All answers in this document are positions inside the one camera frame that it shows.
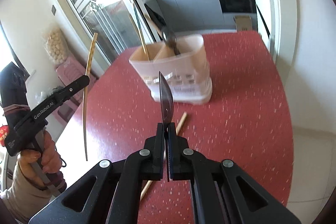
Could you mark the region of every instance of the human hand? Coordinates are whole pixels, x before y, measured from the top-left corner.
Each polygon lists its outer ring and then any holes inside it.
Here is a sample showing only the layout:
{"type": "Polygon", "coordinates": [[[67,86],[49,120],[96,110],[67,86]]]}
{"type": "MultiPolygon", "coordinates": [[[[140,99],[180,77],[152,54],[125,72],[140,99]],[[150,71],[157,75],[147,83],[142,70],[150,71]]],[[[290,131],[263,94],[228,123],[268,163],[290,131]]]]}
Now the human hand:
{"type": "MultiPolygon", "coordinates": [[[[36,162],[41,154],[35,150],[23,150],[17,158],[17,162],[21,168],[23,175],[36,186],[44,187],[42,179],[35,173],[30,165],[36,162]]],[[[62,167],[60,155],[56,151],[55,142],[52,140],[48,131],[44,132],[44,152],[42,155],[43,173],[56,173],[62,167]]]]}

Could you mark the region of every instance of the speckled red tabletop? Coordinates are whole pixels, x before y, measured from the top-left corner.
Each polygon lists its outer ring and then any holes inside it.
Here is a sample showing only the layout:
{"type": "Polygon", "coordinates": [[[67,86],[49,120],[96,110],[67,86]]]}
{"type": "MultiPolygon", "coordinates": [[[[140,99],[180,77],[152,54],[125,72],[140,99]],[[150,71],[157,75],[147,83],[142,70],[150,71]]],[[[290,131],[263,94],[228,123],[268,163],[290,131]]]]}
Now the speckled red tabletop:
{"type": "MultiPolygon", "coordinates": [[[[233,159],[283,205],[293,163],[289,109],[280,77],[256,32],[204,36],[213,94],[205,105],[174,104],[174,122],[188,113],[181,132],[207,158],[233,159]]],[[[85,161],[82,107],[57,142],[72,185],[103,159],[122,160],[143,148],[161,121],[160,104],[121,54],[91,90],[87,106],[85,161]]],[[[154,182],[141,202],[138,223],[194,223],[187,181],[154,182]]]]}

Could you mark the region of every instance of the utensil holder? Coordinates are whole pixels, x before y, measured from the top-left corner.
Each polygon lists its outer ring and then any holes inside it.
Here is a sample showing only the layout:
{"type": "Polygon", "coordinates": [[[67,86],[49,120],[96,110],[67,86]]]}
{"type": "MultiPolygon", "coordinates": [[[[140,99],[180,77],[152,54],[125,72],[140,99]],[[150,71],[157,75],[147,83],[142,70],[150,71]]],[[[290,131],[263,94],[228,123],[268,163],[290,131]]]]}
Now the utensil holder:
{"type": "Polygon", "coordinates": [[[156,102],[160,101],[159,71],[170,86],[174,102],[209,102],[212,82],[202,35],[177,38],[177,48],[181,54],[176,56],[164,42],[149,44],[147,50],[151,61],[148,61],[142,47],[139,47],[129,62],[147,85],[156,102]]]}

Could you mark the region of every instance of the finger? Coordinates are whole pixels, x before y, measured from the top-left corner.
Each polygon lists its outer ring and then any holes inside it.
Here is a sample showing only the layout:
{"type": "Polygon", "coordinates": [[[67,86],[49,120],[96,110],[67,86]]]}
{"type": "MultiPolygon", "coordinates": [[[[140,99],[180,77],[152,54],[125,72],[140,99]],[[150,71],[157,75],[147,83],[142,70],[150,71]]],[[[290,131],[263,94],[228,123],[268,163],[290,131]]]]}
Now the finger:
{"type": "Polygon", "coordinates": [[[55,145],[50,133],[48,131],[44,131],[44,149],[47,149],[50,145],[55,145]]]}
{"type": "Polygon", "coordinates": [[[35,150],[23,150],[18,157],[18,160],[23,164],[30,164],[36,162],[41,157],[41,154],[35,150]]]}
{"type": "Polygon", "coordinates": [[[52,158],[51,161],[46,166],[43,167],[42,171],[43,173],[53,174],[58,172],[61,169],[61,167],[62,167],[62,161],[58,155],[58,157],[55,156],[54,158],[52,158]]]}
{"type": "Polygon", "coordinates": [[[43,151],[42,154],[42,165],[47,165],[48,162],[55,156],[56,154],[56,150],[55,150],[55,143],[53,141],[53,145],[50,145],[47,149],[45,149],[43,151]]]}

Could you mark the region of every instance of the red decoration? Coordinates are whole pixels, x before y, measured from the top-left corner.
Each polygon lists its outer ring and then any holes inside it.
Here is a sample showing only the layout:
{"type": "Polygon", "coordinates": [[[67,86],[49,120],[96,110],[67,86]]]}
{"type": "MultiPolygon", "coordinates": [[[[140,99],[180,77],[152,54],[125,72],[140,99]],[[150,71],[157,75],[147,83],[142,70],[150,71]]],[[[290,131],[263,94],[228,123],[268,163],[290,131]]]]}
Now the red decoration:
{"type": "Polygon", "coordinates": [[[8,126],[0,127],[0,144],[3,147],[5,147],[5,138],[6,138],[8,133],[9,133],[9,127],[8,126]]]}

